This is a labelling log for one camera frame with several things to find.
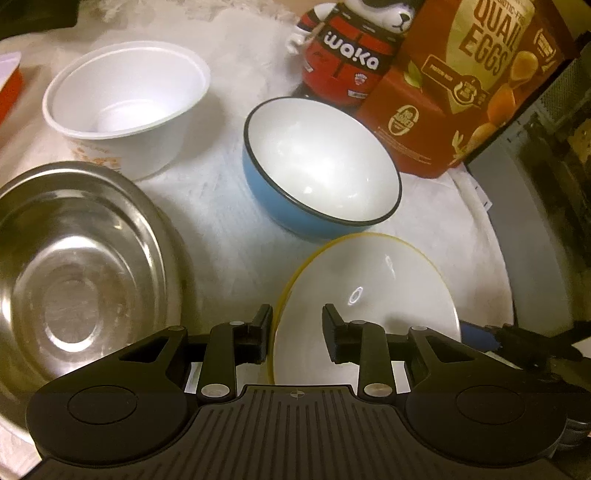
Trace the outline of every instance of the toy figure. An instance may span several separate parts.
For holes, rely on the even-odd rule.
[[[328,103],[359,106],[389,70],[415,12],[412,5],[392,0],[316,5],[301,17],[287,40],[287,50],[298,54],[324,22],[306,49],[303,82]]]

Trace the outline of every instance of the blue bowl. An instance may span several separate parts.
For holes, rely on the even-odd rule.
[[[400,205],[400,174],[361,123],[315,100],[281,97],[258,105],[244,125],[243,166],[259,204],[305,238],[368,229]]]

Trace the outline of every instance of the black rim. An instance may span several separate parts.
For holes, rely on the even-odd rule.
[[[294,205],[296,205],[300,209],[302,209],[302,210],[304,210],[304,211],[306,211],[306,212],[308,212],[320,219],[329,220],[333,223],[338,223],[340,225],[346,225],[346,226],[371,226],[371,225],[377,225],[378,223],[382,223],[383,221],[390,218],[394,214],[394,212],[396,212],[396,210],[398,210],[398,207],[400,205],[400,201],[402,200],[402,179],[400,178],[400,172],[398,171],[398,167],[394,164],[394,161],[392,161],[392,166],[393,166],[394,170],[396,171],[396,175],[398,177],[398,199],[396,200],[396,204],[388,213],[386,213],[386,215],[382,215],[380,218],[375,219],[375,220],[366,220],[363,222],[356,222],[354,220],[344,220],[341,218],[333,217],[333,216],[327,215],[325,213],[319,212],[318,210],[314,210],[313,208],[308,207],[307,205],[301,203],[299,200],[297,200],[292,195],[287,193],[284,189],[282,189],[277,183],[275,183],[273,181],[273,179],[267,174],[267,172],[264,170],[264,168],[261,167],[260,163],[256,159],[256,155],[252,151],[251,143],[248,138],[248,127],[251,123],[252,116],[256,113],[256,111],[259,108],[261,108],[263,105],[266,105],[270,102],[274,102],[275,100],[282,100],[284,98],[296,98],[296,97],[285,96],[285,97],[276,97],[276,98],[272,98],[270,100],[267,100],[267,101],[257,105],[256,108],[251,113],[248,114],[248,117],[246,117],[246,122],[244,123],[244,146],[246,147],[246,151],[248,152],[248,155],[250,156],[251,161],[252,161],[253,165],[255,166],[257,172],[265,179],[265,181],[269,185],[271,185],[271,187],[273,187],[273,189],[277,193],[281,194],[283,197],[285,197],[287,200],[289,200],[291,203],[293,203]],[[323,105],[326,105],[330,108],[335,108],[335,107],[332,107],[324,102],[319,102],[318,100],[314,100],[314,99],[307,99],[307,98],[297,98],[297,99],[303,100],[306,102],[322,103]],[[367,129],[367,127],[364,124],[359,122],[356,118],[353,118],[353,117],[351,117],[351,118],[353,120],[355,120],[363,128],[365,128],[366,130],[369,130],[369,129]]]

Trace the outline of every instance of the plate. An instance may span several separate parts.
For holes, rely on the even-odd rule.
[[[358,233],[327,244],[286,287],[274,326],[269,376],[279,385],[352,385],[359,367],[331,362],[322,307],[334,303],[343,320],[378,323],[406,335],[425,326],[460,340],[452,296],[435,266],[412,245],[380,233]],[[399,393],[409,391],[403,362],[393,362]]]

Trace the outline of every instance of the white cloth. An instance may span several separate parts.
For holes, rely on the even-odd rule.
[[[300,65],[285,53],[291,30],[286,23],[235,8],[203,21],[188,18],[186,6],[142,4],[141,15],[115,24],[85,17],[74,29],[0,43],[0,53],[22,51],[26,82],[0,128],[0,184],[37,165],[72,158],[41,116],[44,89],[66,64],[128,40],[171,41],[198,52],[212,68],[211,90],[194,112],[179,158],[139,186],[170,216],[190,250],[199,316],[189,327],[206,332],[220,322],[248,320],[261,303],[274,304],[319,247],[269,220],[254,202],[241,165],[247,114],[265,99],[289,94],[299,82]],[[402,175],[402,182],[398,212],[374,230],[399,236],[434,262],[461,319],[512,322],[503,257],[467,172],[437,180]],[[242,376],[256,381],[258,369],[245,368]],[[25,474],[37,461],[32,446],[0,429],[2,479]]]

